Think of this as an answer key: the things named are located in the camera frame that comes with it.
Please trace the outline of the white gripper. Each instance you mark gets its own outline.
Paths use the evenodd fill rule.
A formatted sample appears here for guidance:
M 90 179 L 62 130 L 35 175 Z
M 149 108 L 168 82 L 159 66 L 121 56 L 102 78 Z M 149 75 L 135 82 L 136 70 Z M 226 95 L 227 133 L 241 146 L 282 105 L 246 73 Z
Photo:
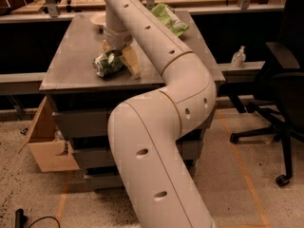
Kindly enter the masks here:
M 103 52 L 111 49 L 122 50 L 122 60 L 127 66 L 131 75 L 138 79 L 141 77 L 141 65 L 139 63 L 135 49 L 130 46 L 133 42 L 133 37 L 128 30 L 116 31 L 108 26 L 104 26 L 104 38 L 102 42 Z

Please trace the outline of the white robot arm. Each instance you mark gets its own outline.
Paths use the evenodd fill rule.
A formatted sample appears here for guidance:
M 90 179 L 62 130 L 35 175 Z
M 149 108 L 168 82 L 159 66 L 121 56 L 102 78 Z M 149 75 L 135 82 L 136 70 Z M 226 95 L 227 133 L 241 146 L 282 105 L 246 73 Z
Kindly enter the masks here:
M 216 86 L 199 56 L 139 0 L 105 0 L 106 23 L 126 28 L 163 87 L 118 104 L 108 138 L 142 228 L 216 228 L 176 147 L 211 116 Z

